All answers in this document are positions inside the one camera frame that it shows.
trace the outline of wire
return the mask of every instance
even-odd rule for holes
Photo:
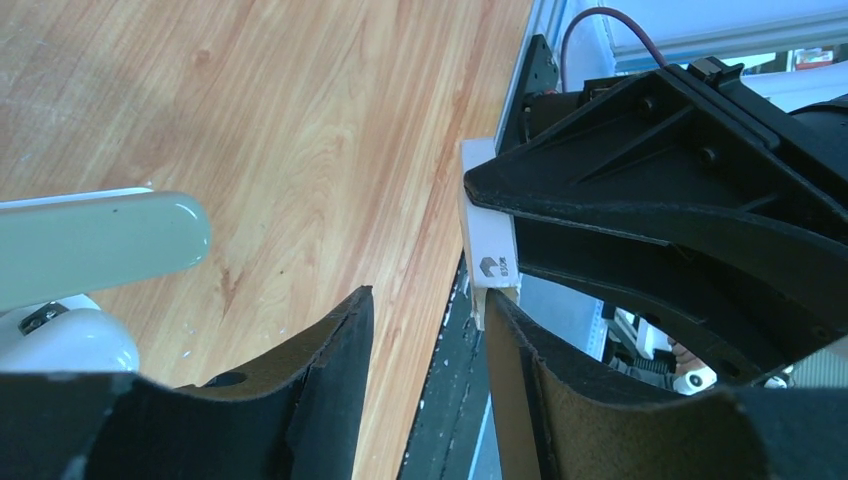
[[[654,60],[656,60],[661,67],[668,65],[668,60],[666,60],[663,54],[660,53],[659,49],[657,49],[657,46],[654,45],[654,42],[651,40],[651,37],[649,37],[648,34],[645,33],[644,30],[642,30],[642,27],[640,27],[635,20],[614,8],[588,8],[578,13],[577,16],[574,17],[573,20],[571,20],[571,23],[568,24],[568,28],[565,29],[565,35],[562,36],[562,47],[560,47],[559,52],[559,75],[560,80],[562,81],[563,93],[565,92],[565,51],[568,46],[568,38],[571,36],[571,32],[574,31],[574,27],[577,26],[580,20],[583,20],[584,18],[590,15],[607,15],[609,17],[618,19],[619,21],[621,21],[621,23],[625,24],[627,28],[629,28],[633,33],[635,33],[637,37],[639,37],[639,40],[642,42],[643,45],[645,45],[645,48],[648,49],[648,53],[650,53],[651,56],[654,57]]]

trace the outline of wooden table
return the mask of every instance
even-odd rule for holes
[[[209,258],[96,292],[142,372],[203,383],[374,285],[357,478],[392,478],[531,0],[6,0],[0,199],[125,186],[207,209]]]

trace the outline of wooden tabletop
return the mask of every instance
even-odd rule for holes
[[[374,285],[356,478],[402,460],[531,0],[6,0],[0,199],[196,197],[209,258],[95,292],[142,372],[201,384]]]

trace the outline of light green object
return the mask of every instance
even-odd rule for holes
[[[145,190],[0,204],[0,312],[200,263],[211,241],[203,207]],[[102,198],[77,200],[86,196]]]

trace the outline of white machine part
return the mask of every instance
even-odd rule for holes
[[[495,140],[478,138],[462,142],[462,173],[495,157]],[[518,301],[521,276],[512,216],[476,207],[460,185],[459,211],[465,242],[465,262],[471,288],[471,308],[477,328],[483,330],[486,290],[497,288]]]
[[[694,395],[715,385],[718,376],[710,367],[699,368],[674,380],[674,391],[681,395]]]
[[[138,348],[129,331],[86,295],[0,315],[0,372],[132,372],[138,368]]]

